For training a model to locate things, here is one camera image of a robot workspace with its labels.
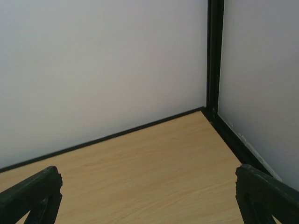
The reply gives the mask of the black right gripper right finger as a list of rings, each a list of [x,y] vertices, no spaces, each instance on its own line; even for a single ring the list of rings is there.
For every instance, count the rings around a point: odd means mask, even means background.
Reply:
[[[248,165],[236,169],[236,200],[245,224],[299,222],[299,192]]]

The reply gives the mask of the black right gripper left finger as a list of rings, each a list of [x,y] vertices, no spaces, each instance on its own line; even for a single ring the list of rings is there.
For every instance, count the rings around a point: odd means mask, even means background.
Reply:
[[[15,224],[28,215],[26,224],[56,221],[63,185],[57,167],[49,166],[0,193],[0,222]]]

